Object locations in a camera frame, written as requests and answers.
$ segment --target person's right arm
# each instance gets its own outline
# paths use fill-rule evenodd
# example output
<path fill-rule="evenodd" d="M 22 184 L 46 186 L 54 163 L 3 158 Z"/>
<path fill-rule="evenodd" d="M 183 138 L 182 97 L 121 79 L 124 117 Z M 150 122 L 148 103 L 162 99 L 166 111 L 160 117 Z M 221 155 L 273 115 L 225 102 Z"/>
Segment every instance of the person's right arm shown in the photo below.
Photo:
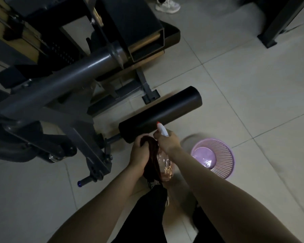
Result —
<path fill-rule="evenodd" d="M 180 146 L 178 137 L 158 131 L 154 138 L 178 166 L 203 211 L 226 243 L 300 241 L 259 201 L 201 165 Z"/>

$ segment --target person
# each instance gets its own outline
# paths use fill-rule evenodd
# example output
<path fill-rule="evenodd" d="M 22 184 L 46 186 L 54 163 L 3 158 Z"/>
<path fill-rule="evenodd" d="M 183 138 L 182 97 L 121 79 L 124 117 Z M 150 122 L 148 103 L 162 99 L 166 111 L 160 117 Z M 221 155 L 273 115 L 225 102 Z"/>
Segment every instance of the person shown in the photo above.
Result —
<path fill-rule="evenodd" d="M 186 180 L 207 226 L 199 229 L 194 242 L 284 242 L 300 241 L 260 202 L 201 165 L 180 146 L 178 137 L 158 131 L 154 138 L 177 165 Z M 142 176 L 149 159 L 149 146 L 140 146 L 144 135 L 136 138 L 128 166 L 96 197 L 80 208 L 52 236 L 49 243 L 106 243 Z M 166 242 L 162 216 L 167 190 L 154 185 L 130 212 L 112 242 Z"/>
<path fill-rule="evenodd" d="M 180 9 L 180 4 L 173 0 L 157 0 L 155 9 L 160 12 L 175 13 Z"/>

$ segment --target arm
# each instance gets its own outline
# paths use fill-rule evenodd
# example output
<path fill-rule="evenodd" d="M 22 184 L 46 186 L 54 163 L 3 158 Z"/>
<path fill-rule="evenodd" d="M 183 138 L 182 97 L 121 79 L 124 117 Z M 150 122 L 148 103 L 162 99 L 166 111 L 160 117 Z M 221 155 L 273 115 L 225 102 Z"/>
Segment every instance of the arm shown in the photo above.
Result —
<path fill-rule="evenodd" d="M 144 135 L 136 138 L 125 170 L 100 194 L 74 213 L 48 243 L 107 242 L 149 159 L 148 143 L 140 147 L 142 136 Z"/>
<path fill-rule="evenodd" d="M 227 243 L 300 241 L 259 201 L 201 165 L 178 137 L 157 131 L 154 138 L 178 166 L 198 203 Z"/>

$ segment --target black foam roller pad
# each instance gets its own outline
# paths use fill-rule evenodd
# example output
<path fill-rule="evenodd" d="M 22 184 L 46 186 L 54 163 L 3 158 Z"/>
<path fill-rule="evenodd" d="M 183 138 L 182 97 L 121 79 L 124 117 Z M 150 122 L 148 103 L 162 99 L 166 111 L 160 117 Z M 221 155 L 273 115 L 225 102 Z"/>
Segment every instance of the black foam roller pad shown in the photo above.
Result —
<path fill-rule="evenodd" d="M 132 143 L 138 135 L 157 129 L 157 122 L 168 124 L 195 110 L 203 104 L 202 97 L 193 86 L 155 104 L 143 112 L 119 123 L 118 129 L 127 143 Z"/>

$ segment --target spray bottle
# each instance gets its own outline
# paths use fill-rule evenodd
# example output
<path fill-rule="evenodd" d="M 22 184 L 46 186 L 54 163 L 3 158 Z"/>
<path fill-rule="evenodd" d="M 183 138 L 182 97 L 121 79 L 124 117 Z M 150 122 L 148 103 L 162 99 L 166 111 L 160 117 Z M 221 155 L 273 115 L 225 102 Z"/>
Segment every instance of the spray bottle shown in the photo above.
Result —
<path fill-rule="evenodd" d="M 169 136 L 166 128 L 162 125 L 162 123 L 157 123 L 157 129 L 161 135 Z M 169 159 L 169 156 L 166 155 L 166 153 L 161 148 L 159 148 L 157 158 L 160 166 L 162 181 L 169 181 L 173 176 L 174 164 Z"/>

